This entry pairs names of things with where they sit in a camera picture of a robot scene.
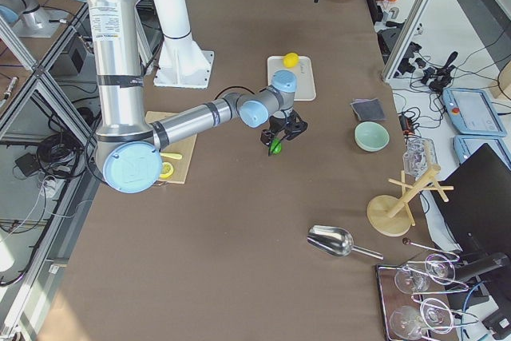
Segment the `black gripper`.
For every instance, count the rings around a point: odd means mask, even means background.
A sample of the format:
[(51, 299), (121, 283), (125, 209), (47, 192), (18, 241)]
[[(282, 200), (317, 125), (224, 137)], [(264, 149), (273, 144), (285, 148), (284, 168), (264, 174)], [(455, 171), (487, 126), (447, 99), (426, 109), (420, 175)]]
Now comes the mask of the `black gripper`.
[(282, 145), (284, 141), (294, 140), (308, 128), (308, 123), (295, 110), (284, 117), (271, 116), (269, 124), (269, 129), (264, 129), (260, 135), (260, 141), (265, 146), (270, 146), (281, 132), (284, 132), (284, 135), (277, 140), (277, 145)]

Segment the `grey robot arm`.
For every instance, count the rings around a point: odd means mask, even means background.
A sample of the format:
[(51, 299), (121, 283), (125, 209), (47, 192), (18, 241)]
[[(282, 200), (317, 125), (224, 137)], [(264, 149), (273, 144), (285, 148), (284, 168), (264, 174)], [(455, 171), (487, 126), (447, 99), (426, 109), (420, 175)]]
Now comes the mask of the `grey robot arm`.
[(58, 28), (38, 0), (1, 0), (1, 17), (20, 38), (51, 38)]

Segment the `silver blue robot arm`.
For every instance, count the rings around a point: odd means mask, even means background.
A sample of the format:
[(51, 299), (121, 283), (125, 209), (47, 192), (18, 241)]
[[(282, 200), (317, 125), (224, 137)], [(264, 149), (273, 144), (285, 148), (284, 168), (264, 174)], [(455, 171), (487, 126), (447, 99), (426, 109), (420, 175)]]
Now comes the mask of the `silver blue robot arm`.
[[(229, 93), (163, 120), (147, 122), (136, 10), (140, 0), (78, 1), (89, 7), (101, 103), (95, 161), (111, 188), (125, 193), (150, 188), (161, 174), (163, 149), (234, 118), (252, 128), (269, 124), (262, 135), (265, 145), (271, 145), (277, 134), (290, 140), (307, 128), (294, 110), (297, 81), (287, 70), (276, 72), (258, 93)], [(203, 51), (194, 41), (185, 0), (153, 2), (164, 38), (156, 84), (206, 88), (214, 54)]]

